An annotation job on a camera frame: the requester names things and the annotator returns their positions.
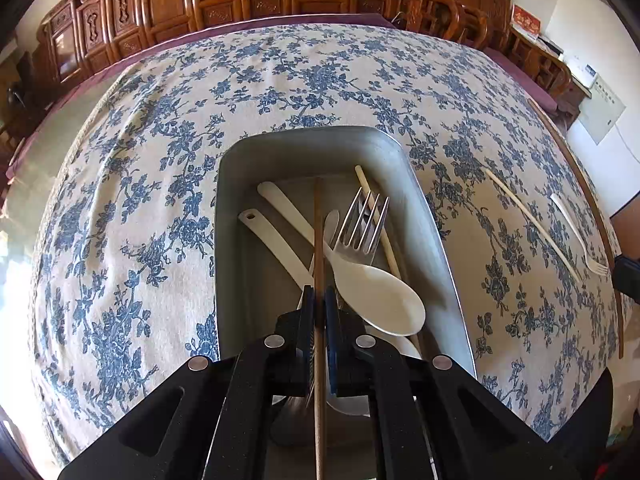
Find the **chopstick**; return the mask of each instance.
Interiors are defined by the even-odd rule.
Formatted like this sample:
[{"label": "chopstick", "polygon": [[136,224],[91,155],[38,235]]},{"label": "chopstick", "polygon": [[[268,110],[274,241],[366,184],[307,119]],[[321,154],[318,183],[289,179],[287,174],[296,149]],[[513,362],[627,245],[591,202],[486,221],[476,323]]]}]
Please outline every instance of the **chopstick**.
[{"label": "chopstick", "polygon": [[[355,170],[356,170],[356,175],[358,176],[358,180],[360,181],[360,185],[362,186],[362,190],[366,194],[370,193],[371,188],[369,186],[369,183],[367,182],[367,177],[365,176],[364,171],[362,170],[362,166],[357,165]],[[380,213],[378,212],[378,208],[374,208],[375,205],[376,205],[376,201],[373,198],[373,193],[371,193],[371,196],[369,197],[369,207],[373,211],[373,219],[375,220],[376,224],[378,224],[378,222],[380,222]],[[391,247],[391,242],[389,241],[389,236],[386,234],[386,229],[384,226],[382,226],[382,231],[380,233],[380,242],[382,243],[382,248],[385,251],[386,262],[389,265],[389,270],[398,280],[402,280],[402,276],[400,275],[400,267],[398,267],[398,261],[396,260],[394,250]],[[418,353],[421,353],[418,336],[415,334],[412,336],[409,336],[409,340],[414,344]]]},{"label": "chopstick", "polygon": [[511,189],[506,187],[502,183],[502,181],[492,173],[491,170],[489,170],[488,168],[484,168],[484,172],[487,174],[487,176],[491,180],[493,180],[500,187],[501,190],[505,192],[505,194],[509,198],[511,198],[511,200],[513,200],[513,203],[520,208],[520,210],[525,214],[525,216],[529,219],[529,221],[533,225],[535,225],[538,231],[540,231],[540,234],[542,235],[542,237],[549,243],[549,245],[551,245],[551,248],[558,254],[558,256],[560,256],[560,259],[565,264],[566,268],[569,270],[569,273],[574,277],[575,283],[581,283],[582,280],[578,277],[578,274],[575,272],[574,266],[572,266],[572,264],[569,263],[569,260],[566,259],[566,256],[564,256],[564,253],[556,245],[556,243],[553,241],[551,236],[549,236],[549,234],[545,231],[542,225],[540,225],[540,222],[536,220],[535,216],[533,216],[530,213],[530,211],[524,206],[524,204],[520,201],[520,199],[518,199],[518,197],[511,192]]},{"label": "chopstick", "polygon": [[315,317],[314,317],[314,430],[316,437],[316,480],[324,480],[324,452],[326,428],[324,411],[326,390],[324,387],[326,353],[324,344],[324,256],[322,255],[322,208],[320,179],[314,179],[314,273]]},{"label": "chopstick", "polygon": [[[607,255],[607,262],[609,263],[609,269],[613,272],[613,267],[615,266],[615,259],[613,256],[613,250],[611,249],[611,243],[609,242],[609,235],[607,234],[607,228],[604,225],[604,220],[602,219],[602,214],[600,213],[600,208],[598,207],[598,203],[596,202],[593,193],[591,192],[591,188],[589,184],[582,174],[580,167],[575,161],[574,155],[567,146],[566,142],[564,142],[564,137],[556,128],[556,125],[549,119],[548,115],[545,111],[538,106],[538,104],[531,98],[527,98],[527,103],[529,106],[533,108],[533,111],[536,113],[540,121],[546,126],[547,131],[551,134],[551,137],[558,145],[562,156],[564,156],[564,160],[566,160],[569,168],[571,168],[572,173],[575,175],[575,179],[578,181],[578,185],[582,190],[582,193],[589,205],[589,209],[591,209],[591,214],[593,214],[593,219],[596,222],[596,226],[598,227],[598,232],[600,234],[600,239],[602,240],[602,245],[604,247],[604,253]],[[618,358],[622,359],[625,355],[625,321],[622,315],[622,297],[620,296],[620,292],[617,290],[613,290],[613,295],[616,300],[616,314],[618,316]]]}]

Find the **table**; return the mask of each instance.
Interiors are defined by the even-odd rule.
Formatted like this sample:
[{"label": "table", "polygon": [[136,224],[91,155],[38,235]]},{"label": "table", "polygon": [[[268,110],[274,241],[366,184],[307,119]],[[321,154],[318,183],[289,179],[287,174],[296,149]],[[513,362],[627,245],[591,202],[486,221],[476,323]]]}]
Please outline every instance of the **table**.
[{"label": "table", "polygon": [[[363,124],[404,147],[447,252],[478,380],[543,438],[617,347],[602,241],[526,94],[484,54],[399,30],[288,25],[133,65],[63,164],[34,253],[30,343],[62,463],[192,355],[219,355],[212,224],[218,159],[274,129]],[[491,169],[574,261],[574,283]],[[614,251],[617,241],[607,223]],[[625,303],[625,316],[628,303]]]}]

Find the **white chopstick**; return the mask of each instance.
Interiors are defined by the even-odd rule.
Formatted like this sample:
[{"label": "white chopstick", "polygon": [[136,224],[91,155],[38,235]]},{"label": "white chopstick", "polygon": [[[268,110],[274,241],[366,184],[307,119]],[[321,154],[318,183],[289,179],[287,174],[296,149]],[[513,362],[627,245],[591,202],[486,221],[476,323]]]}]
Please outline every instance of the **white chopstick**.
[{"label": "white chopstick", "polygon": [[578,277],[578,273],[575,272],[574,266],[572,266],[572,264],[569,263],[569,260],[566,259],[566,256],[564,256],[564,253],[556,245],[556,243],[553,241],[551,236],[545,231],[545,229],[542,227],[542,225],[540,225],[540,222],[538,222],[538,220],[536,220],[535,216],[533,216],[530,213],[530,211],[524,206],[524,204],[518,199],[518,197],[515,196],[511,192],[511,190],[508,187],[506,187],[502,183],[502,181],[492,173],[491,170],[489,170],[488,168],[483,168],[483,169],[484,169],[484,172],[487,174],[487,176],[491,180],[493,180],[500,187],[500,189],[503,190],[509,198],[511,198],[511,200],[513,200],[513,203],[516,206],[518,206],[520,208],[520,210],[527,216],[527,218],[530,220],[530,222],[533,225],[536,226],[538,231],[540,231],[540,234],[542,235],[542,237],[549,243],[549,245],[551,245],[552,249],[558,254],[558,256],[560,256],[560,259],[566,265],[566,268],[569,269],[569,272],[571,273],[571,275],[574,277],[575,282],[576,283],[581,283],[582,280]]}]

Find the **cable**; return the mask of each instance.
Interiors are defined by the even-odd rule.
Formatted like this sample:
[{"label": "cable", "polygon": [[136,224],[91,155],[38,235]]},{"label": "cable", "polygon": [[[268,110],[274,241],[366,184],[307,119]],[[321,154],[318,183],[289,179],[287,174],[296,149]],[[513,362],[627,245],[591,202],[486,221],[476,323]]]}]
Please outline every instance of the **cable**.
[{"label": "cable", "polygon": [[631,151],[631,148],[626,143],[625,137],[622,136],[622,132],[620,132],[620,128],[618,127],[618,125],[616,123],[613,123],[613,126],[618,131],[618,135],[620,136],[620,139],[622,140],[622,144],[625,145],[626,150],[631,154],[631,156],[636,160],[636,162],[638,164],[640,164],[640,160],[638,160],[638,158],[634,155],[634,152]]}]

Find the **tablecloth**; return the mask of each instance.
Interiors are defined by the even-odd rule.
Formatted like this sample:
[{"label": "tablecloth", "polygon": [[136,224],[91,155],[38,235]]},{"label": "tablecloth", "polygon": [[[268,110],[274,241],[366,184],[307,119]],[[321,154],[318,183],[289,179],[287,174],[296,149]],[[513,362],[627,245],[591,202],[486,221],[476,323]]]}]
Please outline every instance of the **tablecloth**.
[{"label": "tablecloth", "polygon": [[[616,309],[610,277],[586,270],[548,199],[565,197],[605,264],[574,174],[526,97],[481,52],[364,26],[236,32],[127,69],[71,147],[34,254],[34,382],[60,463],[190,356],[219,357],[213,218],[224,151],[245,136],[331,124],[374,126],[405,147],[478,380],[549,439],[614,358]],[[549,230],[581,283],[482,168]]]}]

